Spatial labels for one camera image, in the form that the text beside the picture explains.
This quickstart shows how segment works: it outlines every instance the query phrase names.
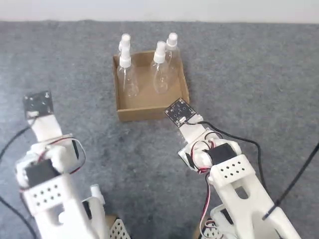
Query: gray carpet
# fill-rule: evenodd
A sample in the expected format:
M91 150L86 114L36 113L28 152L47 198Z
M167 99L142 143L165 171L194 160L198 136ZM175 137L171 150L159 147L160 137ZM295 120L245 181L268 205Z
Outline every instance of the gray carpet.
M177 156L184 146L168 120L117 119L112 54L123 32L136 51L179 35L191 105L225 131L255 139L277 198L319 137L319 26L174 22L0 22L0 146L25 126L21 97L50 89L56 117L87 151L74 175L80 195L98 183L107 213L118 214L134 239L190 239L205 200L203 176ZM35 143L21 137L0 166L0 192L28 217L14 163ZM255 169L256 148L240 143ZM319 157L282 208L302 238L319 234ZM220 204L212 192L211 208ZM29 238L0 205L0 238Z

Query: clear plastic bottle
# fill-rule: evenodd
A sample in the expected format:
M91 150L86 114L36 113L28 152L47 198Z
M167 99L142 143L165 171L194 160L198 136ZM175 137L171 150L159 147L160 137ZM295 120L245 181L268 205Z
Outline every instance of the clear plastic bottle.
M164 94L168 90L169 72L168 64L165 61L165 42L159 41L151 63L151 75L155 91Z
M180 65L180 52L177 46L177 34L175 32L170 33L166 41L165 59L168 63L171 79L174 80L178 77L178 69Z
M127 47L122 47L117 74L120 90L128 97L137 96L139 86L136 79L135 67L131 61L130 50Z
M131 49L131 36L127 33L124 33L122 35L121 41L119 43L119 52L118 52L118 56L121 56L121 51L122 48L128 48L130 50L130 53L132 53L132 49Z

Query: wire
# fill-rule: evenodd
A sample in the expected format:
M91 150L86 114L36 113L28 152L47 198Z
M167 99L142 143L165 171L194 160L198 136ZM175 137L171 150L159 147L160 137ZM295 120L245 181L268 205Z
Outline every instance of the wire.
M23 128L22 130L20 130L18 133L16 133L9 141L8 143L3 147L3 149L1 150L0 153L0 164L2 162L2 158L3 155L5 154L6 150L9 148L9 146L17 139L19 138L21 135L23 135L26 131L28 131L30 128L32 128L32 126L34 125L35 121L37 118L34 118L34 121L27 127ZM34 231L34 229L32 228L32 226L30 225L30 223L24 218L24 216L17 210L15 209L13 206L11 206L3 197L0 196L0 202L5 205L8 209L10 209L14 214L16 214L21 220L22 222L27 226L27 228L29 229L32 237L34 239L36 239L36 233Z
M303 166L301 167L301 169L299 170L299 172L297 173L295 178L291 181L291 183L289 184L287 189L283 192L283 194L279 197L279 199L275 202L275 204L271 207L271 209L269 209L269 211L263 216L263 220L265 220L274 211L274 209L281 204L281 202L284 200L284 198L287 196L287 194L291 191L291 189L295 186L297 181L300 179L300 177L302 176L305 169L309 166L309 164L313 160L313 158L314 158L315 154L318 152L318 150L319 150L319 142L315 146L315 148L313 149L313 151L311 152L308 159L305 161L305 163L303 164Z
M8 143L6 143L6 145L3 147L3 149L1 150L0 153L0 164L2 162L2 158L3 155L5 154L6 150L9 148L9 146L17 139L19 138L21 135L23 135L26 131L28 131L29 129L32 128L32 126L34 125L35 121L37 118L34 118L33 122L28 125L27 127L23 128L22 130L20 130L18 133L16 133L9 141Z
M198 172L199 174L202 174L202 173L208 172L208 171L210 170L210 168L209 168L209 167L199 168L199 167L195 164L195 161L194 161L194 149L195 149L195 145L196 145L197 143L199 143L199 142L202 142L202 143L206 144L206 146L208 147L208 150L209 150L211 147L214 147L214 143L211 141L211 147L210 147L205 141L196 141L196 142L193 144L193 146L192 146L192 148L191 148L191 150L190 150L190 158L191 158L191 160L193 161L194 166L197 168L197 172Z
M210 186L209 186L209 183L208 183L208 176L209 176L209 173L207 173L205 175L207 195L206 195L206 200L205 200L205 204L204 204L204 208L203 208L203 213L202 213L202 215L200 217L199 231L200 231L200 234L202 235L202 237L210 239L212 237L205 236L204 233L201 231L201 225L202 225L204 217L205 217L205 215L207 213L207 209L208 209L208 205L209 205L209 201L210 201Z
M24 218L24 216L18 212L17 209L15 209L13 206L11 206L8 202L6 202L3 197L0 196L0 202L2 202L7 208L9 208L13 213L15 213L22 221L23 223L28 227L30 233L32 234L32 237L36 239L36 233L30 223Z
M205 215L206 215L206 213L207 213L207 209L208 209L209 201L210 201L210 185L209 185L209 183L208 183L208 176L209 176L209 173L207 173L207 174L205 175L207 195L206 195L206 200L205 200L205 204L204 204L204 208L203 208L203 213L202 213L202 215L201 215L201 217L200 217L199 232L200 232L200 234L201 234L201 236L202 236L203 238L212 239L212 238L215 238L215 237L205 236L204 233L203 233L203 231L201 230L201 225L203 224L203 220L204 220ZM215 228L215 229L218 230L218 227L216 227L216 226L209 226L208 228L210 228L210 229L211 229L211 228ZM238 239L238 237L237 237L235 234L231 233L231 232L222 232L222 231L219 231L219 232L222 233L222 235L221 235L221 237L220 237L219 239L222 239L222 238L224 237L224 234L233 235L235 238Z
M208 132L208 133L205 135L204 139L206 139L206 137L207 137L208 135L210 135L211 133L215 133L215 134L219 135L219 137L224 138L223 135L222 135L220 132L211 131L211 132Z
M229 235L232 235L233 237L235 238L238 238L234 233L232 232L227 232L227 231L221 231L219 230L219 228L216 226L216 222L214 220L207 220L205 222L205 227L209 228L209 229L212 229L212 228L215 228L216 230L218 230L219 233L221 233L221 237L219 239L222 239L224 237L224 234L229 234Z
M262 167L262 163L261 163L261 147L260 147L259 143L257 143L256 141L247 139L247 138L242 138L242 137L239 137L239 136L231 135L231 134L229 134L229 133L227 133L225 131L222 131L219 128L213 126L210 122L207 122L207 121L199 121L199 122L196 122L196 123L189 123L189 122L185 122L185 123L189 124L189 125L207 124L213 130L218 131L218 132L220 132L220 133L222 133L222 134L224 134L224 135L226 135L228 137L235 138L235 139L238 139L238 140L241 140L241 141L244 141L244 142L248 142L248 143L252 143L252 144L256 145L256 147L257 147L257 163L258 163L261 183L262 183L263 187L265 188L266 192L268 192L268 189L267 189L267 186L266 186L265 177L264 177L263 167Z
M72 140L72 141L77 142L77 143L80 145L80 147L81 147L81 149L82 149L82 152L83 152L83 155L84 155L83 163L82 163L79 167L77 167L76 169L74 169L74 170L72 170L72 171L70 172L70 174L73 174L73 173L77 172L77 171L84 165L84 163L85 163L85 161L86 161L86 152L85 152L85 150L84 150L83 145L81 144L81 142L80 142L78 139L74 138L74 137L59 138L59 139L57 139L57 140L55 140L55 141L49 143L48 145L53 145L53 144L55 144L55 143L62 142L62 141L65 141L65 140ZM47 153L47 151L48 151L48 150L45 149L45 150L40 154L39 159L38 159L38 162L40 162L40 161L43 159L43 157L45 156L45 154Z

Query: perforated bracket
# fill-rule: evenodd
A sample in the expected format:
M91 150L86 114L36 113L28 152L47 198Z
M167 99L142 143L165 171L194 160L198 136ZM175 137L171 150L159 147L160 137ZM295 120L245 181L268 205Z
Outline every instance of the perforated bracket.
M116 219L111 227L110 239L131 239L121 219Z
M210 170L210 180L215 187L223 187L243 177L255 174L255 170L244 154L214 165Z
M68 187L71 184L69 177L68 174L63 174L24 191L25 201L33 216L62 204L75 195Z

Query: black cable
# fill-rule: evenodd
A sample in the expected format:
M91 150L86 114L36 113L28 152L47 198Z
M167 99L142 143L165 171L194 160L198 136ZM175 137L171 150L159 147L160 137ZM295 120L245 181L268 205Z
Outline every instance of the black cable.
M245 141L245 142L252 143L252 144L256 145L256 147L257 147L257 163L258 163L258 169L259 169L259 173L260 173L261 184L263 185L265 190L268 192L267 186L266 186L265 177L264 177L263 167L262 167L262 164L261 164L261 148L260 148L259 143L257 143L256 141L247 139L247 138L242 138L242 137L231 135L231 134L229 134L229 133L227 133L225 131L222 131L219 128L213 126L210 122L207 122L207 121L199 121L199 122L196 122L196 123L188 123L188 122L186 122L186 124L190 124L190 125L207 124L213 130L218 131L218 132L220 132L220 133L222 133L222 134L224 134L224 135L226 135L228 137L235 138L235 139L238 139L238 140Z
M287 189L284 191L284 193L280 196L280 198L275 202L275 204L271 207L271 209L265 214L265 216L263 217L263 220L265 220L273 211L276 207L278 207L281 202L283 201L283 199L287 196L287 194L291 191L291 189L294 187L294 185L297 183L297 181L300 179L300 177L302 176L302 174L304 173L305 169L308 167L308 165L311 163L312 159L314 158L315 154L318 152L319 150L319 142L316 145L316 147L313 149L313 151L311 152L311 154L309 155L308 159L305 161L305 163L303 164L302 168L299 170L299 172L297 173L297 175L295 176L295 178L292 180L292 182L289 184L289 186L287 187Z
M23 223L28 227L30 233L32 234L32 237L36 239L36 233L30 223L23 217L23 215L17 211L13 206L11 206L8 202L6 202L3 197L0 196L0 202L2 202L7 208L9 208L12 212L14 212L22 221Z
M215 134L219 135L219 137L224 138L223 135L222 135L220 132L212 131L212 132L208 132L208 133L205 135L204 139L206 139L206 137L207 137L208 135L210 135L211 133L215 133Z
M27 127L25 127L24 129L20 130L18 133L16 133L9 141L8 143L3 147L3 149L1 150L1 153L0 153L0 164L2 162L2 158L3 158L3 155L4 153L6 152L6 150L9 148L9 146L17 139L19 138L21 135L23 135L26 131L28 131L32 126L33 124L35 123L36 121L36 118L34 118L34 121ZM32 237L34 239L36 239L36 233L34 231L34 229L32 228L32 226L30 225L30 223L23 217L23 215L18 212L17 209L15 209L13 206L11 206L6 200L4 200L3 197L0 196L0 202L5 205L8 209L10 209L13 213L15 213L22 221L23 223L28 227L30 233L32 234Z

